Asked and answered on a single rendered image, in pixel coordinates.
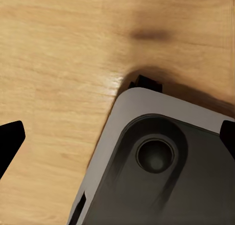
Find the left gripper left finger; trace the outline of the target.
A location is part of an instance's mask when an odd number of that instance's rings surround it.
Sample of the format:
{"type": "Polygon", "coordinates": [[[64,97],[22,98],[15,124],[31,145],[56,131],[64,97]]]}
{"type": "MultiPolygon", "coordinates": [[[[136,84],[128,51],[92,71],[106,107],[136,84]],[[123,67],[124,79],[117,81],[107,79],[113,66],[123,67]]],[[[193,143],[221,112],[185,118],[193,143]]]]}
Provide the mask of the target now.
{"type": "Polygon", "coordinates": [[[25,140],[21,120],[0,126],[0,179],[25,140]]]}

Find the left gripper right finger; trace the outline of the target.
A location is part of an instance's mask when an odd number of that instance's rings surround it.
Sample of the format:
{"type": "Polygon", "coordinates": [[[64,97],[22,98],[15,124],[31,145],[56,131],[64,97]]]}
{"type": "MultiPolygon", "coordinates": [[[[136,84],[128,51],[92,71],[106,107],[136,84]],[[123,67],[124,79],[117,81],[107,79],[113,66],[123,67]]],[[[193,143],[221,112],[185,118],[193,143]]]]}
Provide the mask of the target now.
{"type": "Polygon", "coordinates": [[[224,120],[219,137],[235,160],[235,122],[224,120]]]}

